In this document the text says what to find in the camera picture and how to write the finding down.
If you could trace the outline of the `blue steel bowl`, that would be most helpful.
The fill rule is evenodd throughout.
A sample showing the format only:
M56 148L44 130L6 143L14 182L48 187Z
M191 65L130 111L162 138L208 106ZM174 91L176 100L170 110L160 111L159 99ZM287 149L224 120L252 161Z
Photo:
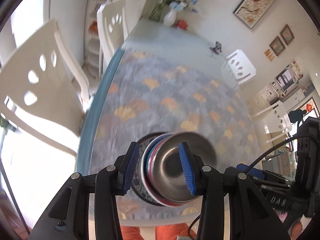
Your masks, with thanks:
M186 142L192 154L205 165L216 167L216 153L212 143L195 132L180 132L162 139L149 153L145 174L153 189L163 198L186 203L196 198L187 188L180 161L179 146Z

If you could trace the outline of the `blue floral plate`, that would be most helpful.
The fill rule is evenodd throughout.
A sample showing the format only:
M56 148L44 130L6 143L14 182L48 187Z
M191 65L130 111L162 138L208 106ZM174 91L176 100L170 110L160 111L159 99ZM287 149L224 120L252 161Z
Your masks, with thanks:
M136 167L135 175L133 176L132 184L131 184L131 189L135 192L135 194L144 202L154 205L154 206L163 206L156 202L147 192L145 189L143 183L140 180L139 177L139 163L141 161L141 157L146 150L147 146L149 145L150 142L153 141L156 137L164 134L164 132L156 132L156 133L151 133L148 134L141 139L138 140L137 144L139 146L139 161Z

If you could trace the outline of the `blue table cloth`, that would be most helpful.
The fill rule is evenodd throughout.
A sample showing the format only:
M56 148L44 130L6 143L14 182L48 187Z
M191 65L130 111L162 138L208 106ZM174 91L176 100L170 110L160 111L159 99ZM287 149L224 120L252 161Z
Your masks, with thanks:
M93 143L101 113L105 104L108 91L111 87L112 81L124 55L124 50L118 48L109 62L106 73L99 84L98 90L93 97L91 106L87 112L86 120L83 125L78 155L76 158L75 172L86 176L89 174L91 163L91 156L93 150Z

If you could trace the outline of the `white chair near right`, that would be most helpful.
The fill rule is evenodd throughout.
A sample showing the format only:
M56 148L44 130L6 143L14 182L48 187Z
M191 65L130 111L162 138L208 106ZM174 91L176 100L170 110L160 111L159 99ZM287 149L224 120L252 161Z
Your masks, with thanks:
M291 121L285 106L278 101L252 116L257 136L269 144L291 131Z

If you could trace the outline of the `fan pattern table mat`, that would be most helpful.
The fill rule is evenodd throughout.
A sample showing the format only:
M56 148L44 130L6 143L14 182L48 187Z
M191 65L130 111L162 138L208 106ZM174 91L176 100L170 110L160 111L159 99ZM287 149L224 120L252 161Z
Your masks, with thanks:
M150 53L128 49L106 95L94 138L90 173L156 132L196 132L207 138L217 169L249 164L260 153L244 96L215 78Z

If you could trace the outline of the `white chair far right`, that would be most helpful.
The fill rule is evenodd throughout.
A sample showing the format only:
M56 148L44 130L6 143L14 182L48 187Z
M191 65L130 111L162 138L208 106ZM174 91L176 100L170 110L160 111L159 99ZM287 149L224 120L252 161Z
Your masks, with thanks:
M246 83L256 75L256 68L243 50L237 49L226 57L232 71L232 77L239 85Z

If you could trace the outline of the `black phone stand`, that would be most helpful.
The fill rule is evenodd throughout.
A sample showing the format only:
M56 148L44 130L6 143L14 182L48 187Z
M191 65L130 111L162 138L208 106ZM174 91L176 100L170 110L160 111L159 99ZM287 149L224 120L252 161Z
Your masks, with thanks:
M222 44L219 41L216 41L215 42L215 46L214 47L210 47L209 49L214 54L219 55L219 54L222 53Z

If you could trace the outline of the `white chair near left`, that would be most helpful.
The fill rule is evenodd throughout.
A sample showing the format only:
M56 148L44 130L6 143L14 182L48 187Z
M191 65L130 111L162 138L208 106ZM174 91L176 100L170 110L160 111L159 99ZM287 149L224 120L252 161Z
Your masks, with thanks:
M1 113L36 139L76 157L73 149L39 132L4 103L80 136L89 102L89 80L52 18L16 49L1 69Z

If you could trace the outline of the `lower small framed picture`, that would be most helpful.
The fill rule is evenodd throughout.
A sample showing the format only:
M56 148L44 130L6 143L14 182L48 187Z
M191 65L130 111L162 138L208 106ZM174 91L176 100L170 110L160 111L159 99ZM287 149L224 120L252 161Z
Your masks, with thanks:
M277 36L269 46L276 56L279 56L285 50L285 46L279 36Z

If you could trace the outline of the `small framed picture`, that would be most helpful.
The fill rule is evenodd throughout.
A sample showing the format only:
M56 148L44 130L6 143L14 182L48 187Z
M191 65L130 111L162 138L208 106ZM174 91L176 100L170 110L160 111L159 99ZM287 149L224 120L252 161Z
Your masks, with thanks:
M290 27L288 24L285 25L285 27L281 30L280 32L281 37L283 38L284 42L286 43L286 45L288 46L294 37L293 32L291 31Z
M285 50L285 46L279 36L277 36L269 46L276 56L279 56Z

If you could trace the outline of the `upper small framed picture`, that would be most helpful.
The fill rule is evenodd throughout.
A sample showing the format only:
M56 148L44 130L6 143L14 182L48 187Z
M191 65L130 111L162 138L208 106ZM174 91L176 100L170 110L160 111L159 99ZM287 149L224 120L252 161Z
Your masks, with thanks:
M290 27L288 24L285 25L285 27L281 30L280 32L281 37L283 38L284 42L286 43L286 45L288 46L294 37L293 32L291 31Z

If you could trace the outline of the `red lidded sugar bowl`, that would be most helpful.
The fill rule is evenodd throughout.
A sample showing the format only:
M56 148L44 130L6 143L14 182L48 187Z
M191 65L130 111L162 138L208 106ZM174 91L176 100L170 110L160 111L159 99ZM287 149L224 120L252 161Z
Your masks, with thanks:
M188 27L189 27L189 24L187 23L186 20L178 20L177 23L176 23L176 27L178 29L186 31L188 29Z

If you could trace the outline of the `white ribbed vase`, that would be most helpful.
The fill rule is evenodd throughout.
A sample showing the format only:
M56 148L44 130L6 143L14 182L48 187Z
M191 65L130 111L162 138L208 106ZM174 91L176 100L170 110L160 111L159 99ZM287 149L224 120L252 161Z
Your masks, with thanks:
M176 21L177 11L175 9L170 9L170 11L163 18L163 25L166 27L171 27Z

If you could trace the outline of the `large framed picture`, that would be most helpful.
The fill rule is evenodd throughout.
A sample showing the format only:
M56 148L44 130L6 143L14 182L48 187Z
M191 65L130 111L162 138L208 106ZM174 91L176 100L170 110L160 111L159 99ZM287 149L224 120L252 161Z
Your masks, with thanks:
M233 14L252 29L276 0L242 0Z

